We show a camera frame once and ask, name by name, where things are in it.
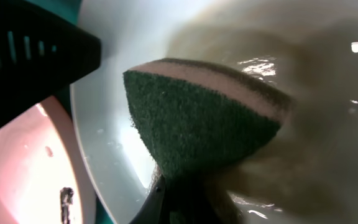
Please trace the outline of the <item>pink plate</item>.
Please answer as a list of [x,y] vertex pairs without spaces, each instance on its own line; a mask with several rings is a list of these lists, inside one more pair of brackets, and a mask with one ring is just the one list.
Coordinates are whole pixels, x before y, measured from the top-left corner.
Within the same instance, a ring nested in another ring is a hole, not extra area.
[[0,129],[0,223],[94,223],[73,123],[51,96]]

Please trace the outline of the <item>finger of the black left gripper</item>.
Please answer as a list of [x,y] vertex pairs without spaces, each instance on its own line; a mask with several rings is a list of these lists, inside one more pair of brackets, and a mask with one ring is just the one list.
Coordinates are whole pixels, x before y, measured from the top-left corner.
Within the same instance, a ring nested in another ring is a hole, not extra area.
[[99,68],[101,41],[27,1],[0,1],[0,128]]

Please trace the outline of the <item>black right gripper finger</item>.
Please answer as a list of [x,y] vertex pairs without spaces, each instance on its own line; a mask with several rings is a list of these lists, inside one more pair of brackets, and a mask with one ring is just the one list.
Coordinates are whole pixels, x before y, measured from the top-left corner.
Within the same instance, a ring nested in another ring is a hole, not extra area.
[[163,217],[165,192],[165,178],[161,175],[130,224],[160,224]]

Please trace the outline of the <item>light blue plate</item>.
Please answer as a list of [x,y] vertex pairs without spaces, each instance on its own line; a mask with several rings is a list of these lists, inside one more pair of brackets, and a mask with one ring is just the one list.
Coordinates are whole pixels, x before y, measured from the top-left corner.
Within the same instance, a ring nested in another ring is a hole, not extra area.
[[115,223],[142,208],[157,166],[123,74],[164,57],[225,65],[290,95],[256,155],[204,177],[243,223],[358,223],[358,1],[83,1],[100,67],[71,86],[77,137]]

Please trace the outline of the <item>green scouring sponge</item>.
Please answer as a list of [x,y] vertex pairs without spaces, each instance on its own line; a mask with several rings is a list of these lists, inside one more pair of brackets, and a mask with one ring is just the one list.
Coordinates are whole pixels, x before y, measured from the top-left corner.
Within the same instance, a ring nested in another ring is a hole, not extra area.
[[293,100],[238,70],[163,58],[124,72],[135,128],[169,184],[245,159],[286,121]]

